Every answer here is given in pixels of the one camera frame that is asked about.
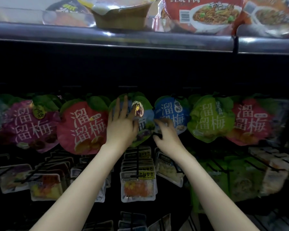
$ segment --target red instant noodle package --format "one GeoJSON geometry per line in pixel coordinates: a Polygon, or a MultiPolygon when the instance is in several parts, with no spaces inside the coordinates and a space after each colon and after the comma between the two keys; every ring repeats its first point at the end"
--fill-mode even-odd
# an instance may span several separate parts
{"type": "Polygon", "coordinates": [[[249,24],[261,36],[289,35],[289,0],[244,0],[235,29],[240,24],[249,24]]]}
{"type": "Polygon", "coordinates": [[[231,34],[243,0],[163,0],[166,14],[193,33],[231,34]]]}
{"type": "Polygon", "coordinates": [[[97,97],[66,102],[61,110],[62,122],[57,126],[60,145],[77,155],[97,154],[106,142],[108,107],[97,97]]]}
{"type": "Polygon", "coordinates": [[[242,104],[234,103],[235,126],[227,134],[227,139],[239,146],[258,144],[270,136],[272,116],[260,106],[256,99],[250,98],[242,104]]]}

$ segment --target bare arm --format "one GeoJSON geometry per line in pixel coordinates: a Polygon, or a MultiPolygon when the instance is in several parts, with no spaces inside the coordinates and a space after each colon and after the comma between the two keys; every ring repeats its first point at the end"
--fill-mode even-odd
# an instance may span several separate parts
{"type": "Polygon", "coordinates": [[[135,107],[128,117],[126,113],[127,97],[125,96],[121,113],[119,99],[117,99],[113,118],[112,112],[109,113],[106,143],[72,185],[31,228],[31,231],[82,229],[104,180],[137,135],[138,123],[133,123],[135,107]]]}
{"type": "Polygon", "coordinates": [[[220,189],[210,175],[182,145],[171,120],[156,120],[163,139],[154,136],[157,146],[185,172],[215,231],[256,231],[253,222],[220,189]]]}

